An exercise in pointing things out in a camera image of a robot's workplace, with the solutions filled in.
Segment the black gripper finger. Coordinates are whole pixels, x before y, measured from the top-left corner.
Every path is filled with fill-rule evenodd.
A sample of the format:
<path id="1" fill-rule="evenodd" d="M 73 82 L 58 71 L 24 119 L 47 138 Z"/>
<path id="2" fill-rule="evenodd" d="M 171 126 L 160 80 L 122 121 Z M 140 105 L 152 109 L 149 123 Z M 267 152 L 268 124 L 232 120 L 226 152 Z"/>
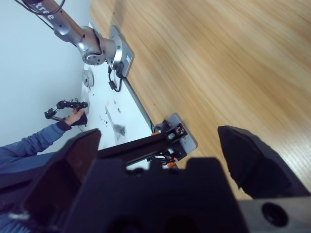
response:
<path id="1" fill-rule="evenodd" d="M 35 233 L 60 232 L 97 157 L 100 139 L 100 130 L 93 129 L 68 140 L 31 181 L 14 207 L 14 219 Z"/>
<path id="2" fill-rule="evenodd" d="M 281 156 L 255 134 L 225 125 L 218 135 L 231 178 L 251 198 L 310 196 Z"/>

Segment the bystander hand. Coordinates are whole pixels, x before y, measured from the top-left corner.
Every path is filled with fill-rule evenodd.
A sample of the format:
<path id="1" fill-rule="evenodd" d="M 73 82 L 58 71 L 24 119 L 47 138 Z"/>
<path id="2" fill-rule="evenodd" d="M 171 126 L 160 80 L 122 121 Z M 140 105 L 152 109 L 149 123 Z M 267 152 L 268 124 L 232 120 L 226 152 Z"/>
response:
<path id="1" fill-rule="evenodd" d="M 84 113 L 84 109 L 73 109 L 70 116 L 65 119 L 67 125 L 71 126 L 77 122 Z"/>

